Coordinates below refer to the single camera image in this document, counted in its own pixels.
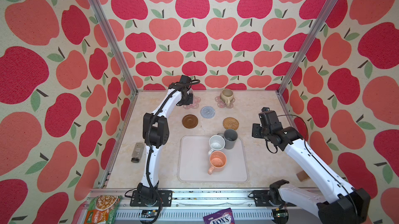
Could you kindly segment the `pink flower coaster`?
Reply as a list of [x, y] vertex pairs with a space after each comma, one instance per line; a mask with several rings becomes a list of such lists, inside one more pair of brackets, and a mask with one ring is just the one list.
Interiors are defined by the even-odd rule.
[[184, 109], [198, 109], [200, 106], [200, 102], [201, 102], [201, 98], [200, 97], [193, 97], [193, 103], [189, 104], [189, 105], [183, 105]]
[[218, 108], [232, 109], [234, 107], [235, 98], [230, 102], [228, 106], [221, 100], [220, 96], [216, 96], [215, 101], [217, 102]]

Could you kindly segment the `brown round wooden coaster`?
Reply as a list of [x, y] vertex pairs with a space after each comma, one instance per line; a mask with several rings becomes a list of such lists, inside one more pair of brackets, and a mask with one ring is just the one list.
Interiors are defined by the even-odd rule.
[[182, 124], [188, 129], [195, 128], [198, 125], [198, 118], [193, 114], [188, 114], [183, 117]]

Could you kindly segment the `grey round woven coaster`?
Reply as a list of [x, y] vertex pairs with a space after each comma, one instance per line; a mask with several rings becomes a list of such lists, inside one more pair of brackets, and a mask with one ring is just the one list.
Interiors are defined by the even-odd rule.
[[200, 114], [203, 118], [205, 119], [211, 119], [215, 116], [216, 111], [213, 107], [211, 106], [204, 106], [201, 111]]

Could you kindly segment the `beige mug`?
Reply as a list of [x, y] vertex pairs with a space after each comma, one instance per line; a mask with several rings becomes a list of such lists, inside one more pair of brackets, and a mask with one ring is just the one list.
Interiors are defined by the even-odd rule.
[[220, 99], [226, 107], [231, 107], [234, 101], [234, 92], [231, 89], [224, 89], [220, 93]]

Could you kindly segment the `tan round rattan coaster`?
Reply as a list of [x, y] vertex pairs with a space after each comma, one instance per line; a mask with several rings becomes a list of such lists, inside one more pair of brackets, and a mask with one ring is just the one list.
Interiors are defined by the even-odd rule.
[[223, 120], [222, 125], [225, 129], [238, 130], [240, 124], [236, 118], [227, 117]]

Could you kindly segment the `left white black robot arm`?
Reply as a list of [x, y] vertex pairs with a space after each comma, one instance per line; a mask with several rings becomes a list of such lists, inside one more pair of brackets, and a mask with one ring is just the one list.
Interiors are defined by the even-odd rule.
[[143, 139], [146, 145], [145, 169], [135, 196], [145, 205], [154, 206], [161, 203], [158, 193], [159, 165], [162, 148], [169, 139], [168, 118], [176, 106], [193, 103], [191, 86], [200, 83], [198, 79], [191, 79], [183, 75], [178, 82], [172, 82], [167, 94], [160, 105], [143, 117]]

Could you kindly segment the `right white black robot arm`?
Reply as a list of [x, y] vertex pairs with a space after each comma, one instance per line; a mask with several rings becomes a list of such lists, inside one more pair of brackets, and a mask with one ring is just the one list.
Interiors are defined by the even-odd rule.
[[321, 195], [297, 188], [287, 180], [279, 180], [269, 187], [268, 200], [280, 207], [292, 203], [318, 217], [324, 224], [362, 224], [367, 219], [370, 195], [355, 189], [335, 173], [308, 145], [293, 127], [277, 124], [252, 125], [252, 136], [262, 138], [280, 148], [315, 182]]

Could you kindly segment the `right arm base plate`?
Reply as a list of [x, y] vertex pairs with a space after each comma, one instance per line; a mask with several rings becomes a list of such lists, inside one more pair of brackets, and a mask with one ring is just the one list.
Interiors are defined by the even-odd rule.
[[255, 201], [257, 207], [296, 207], [295, 204], [283, 201], [279, 192], [275, 189], [254, 190], [248, 197]]

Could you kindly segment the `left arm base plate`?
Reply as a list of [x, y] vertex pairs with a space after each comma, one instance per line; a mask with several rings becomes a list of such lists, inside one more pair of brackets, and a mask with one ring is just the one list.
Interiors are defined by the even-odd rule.
[[162, 203], [163, 207], [171, 207], [172, 201], [172, 193], [171, 190], [159, 190], [158, 194], [161, 198], [161, 201], [158, 199], [157, 195], [153, 197], [151, 200], [145, 200], [144, 197], [140, 197], [138, 190], [134, 190], [130, 202], [131, 207], [159, 207], [160, 203]]

